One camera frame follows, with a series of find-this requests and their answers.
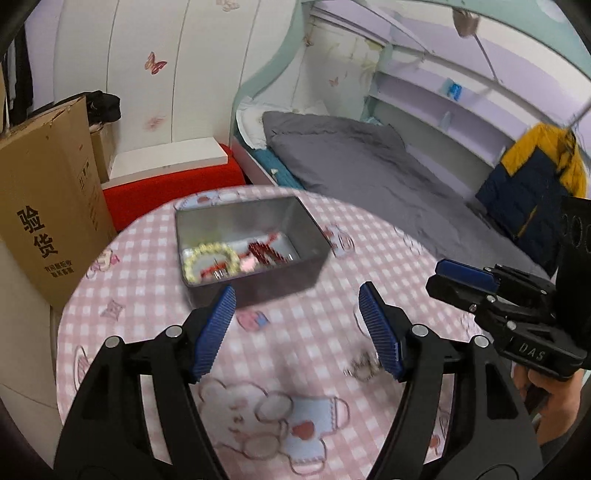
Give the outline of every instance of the blue object on shelf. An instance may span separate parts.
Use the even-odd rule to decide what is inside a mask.
[[[457,83],[452,83],[447,91],[447,96],[449,98],[454,99],[456,102],[460,100],[460,95],[462,94],[462,85],[458,85]]]

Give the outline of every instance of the yellow and navy jacket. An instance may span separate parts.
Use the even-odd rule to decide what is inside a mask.
[[[538,124],[503,156],[476,198],[506,234],[552,276],[562,196],[584,198],[587,178],[572,131]]]

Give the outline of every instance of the butterfly decal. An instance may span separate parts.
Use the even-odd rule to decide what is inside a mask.
[[[152,70],[152,75],[156,75],[166,66],[167,63],[167,61],[156,62],[156,55],[153,51],[151,51],[150,55],[148,55],[148,61],[146,62],[146,65],[144,65],[144,68],[146,70]]]

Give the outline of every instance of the bed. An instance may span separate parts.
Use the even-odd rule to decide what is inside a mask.
[[[267,110],[261,114],[263,139],[258,132],[264,143],[253,141],[252,131],[242,126],[235,156],[253,183],[296,182],[310,192],[362,207],[411,235],[436,258],[480,268],[510,265],[545,277],[527,255],[407,153],[395,129],[378,123]]]

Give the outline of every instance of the human hand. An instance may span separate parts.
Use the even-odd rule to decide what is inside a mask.
[[[571,379],[561,382],[535,370],[527,370],[522,365],[515,366],[513,382],[523,400],[531,384],[550,394],[546,405],[540,410],[542,420],[537,430],[539,445],[562,437],[574,425],[579,413],[583,375],[584,371],[578,370]]]

